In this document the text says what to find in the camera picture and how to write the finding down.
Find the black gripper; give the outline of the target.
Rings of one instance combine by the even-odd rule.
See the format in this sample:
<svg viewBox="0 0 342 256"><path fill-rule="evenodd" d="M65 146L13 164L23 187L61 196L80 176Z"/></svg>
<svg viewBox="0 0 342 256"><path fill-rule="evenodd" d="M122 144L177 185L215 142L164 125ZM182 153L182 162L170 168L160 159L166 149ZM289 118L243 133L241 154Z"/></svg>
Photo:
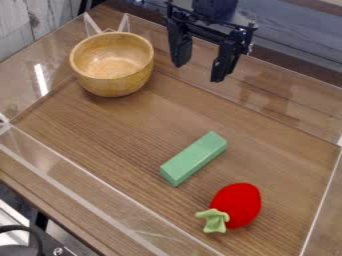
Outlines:
<svg viewBox="0 0 342 256"><path fill-rule="evenodd" d="M169 54L174 67L180 68L190 59L192 36L220 43L211 81L221 82L233 71L240 53L251 51L252 35L257 30L255 20L237 12L237 0L165 0L165 6Z"/></svg>

